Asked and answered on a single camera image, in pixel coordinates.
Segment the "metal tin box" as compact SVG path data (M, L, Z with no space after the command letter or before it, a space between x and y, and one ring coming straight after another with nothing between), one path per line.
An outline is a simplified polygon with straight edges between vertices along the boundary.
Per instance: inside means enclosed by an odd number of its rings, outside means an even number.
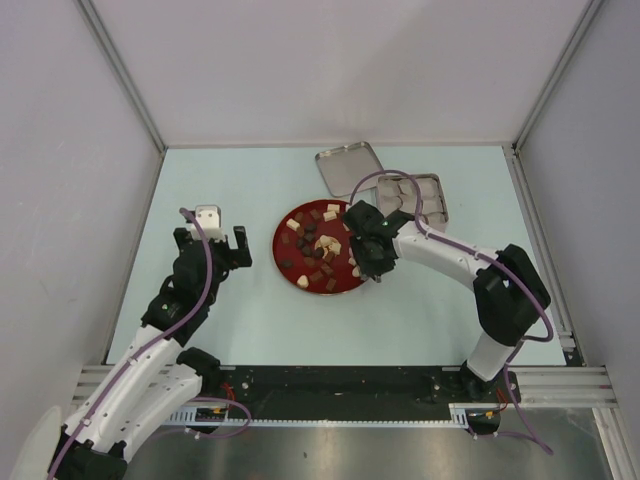
M414 179L421 194L421 219L431 228L445 232L449 223L449 212L440 178L434 173L428 173L415 175ZM376 201L377 208L384 216L396 210L414 214L417 194L408 178L383 175L377 180Z

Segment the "red round plate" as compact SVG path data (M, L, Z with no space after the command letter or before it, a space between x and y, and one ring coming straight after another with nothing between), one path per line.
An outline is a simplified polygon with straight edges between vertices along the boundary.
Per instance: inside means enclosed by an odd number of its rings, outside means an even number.
M335 220L325 222L328 204L339 204ZM272 255L281 276L291 285L315 295L351 292L365 284L364 276L354 277L350 248L351 230L342 216L349 207L344 200L318 199L303 203L285 214L275 228ZM287 233L290 243L284 245L281 235ZM306 289L296 284L301 275L309 279Z

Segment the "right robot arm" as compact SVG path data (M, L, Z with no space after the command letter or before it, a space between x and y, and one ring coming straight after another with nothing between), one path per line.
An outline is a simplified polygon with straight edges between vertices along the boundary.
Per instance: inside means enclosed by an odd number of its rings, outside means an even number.
M546 313L550 295L530 257L510 244L491 250L465 243L426 224L418 214L396 210L385 216L359 201L342 215L361 274L378 281L397 260L426 266L468 288L481 327L460 369L463 393L484 401L497 378L525 342L548 343L554 329Z

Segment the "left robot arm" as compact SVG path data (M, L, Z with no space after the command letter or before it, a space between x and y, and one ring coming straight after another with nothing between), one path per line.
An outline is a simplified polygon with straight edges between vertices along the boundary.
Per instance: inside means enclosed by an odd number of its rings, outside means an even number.
M177 228L178 256L123 357L61 428L51 479L121 479L140 447L183 404L214 397L220 362L187 344L229 273L252 264L246 230L236 245L211 228Z

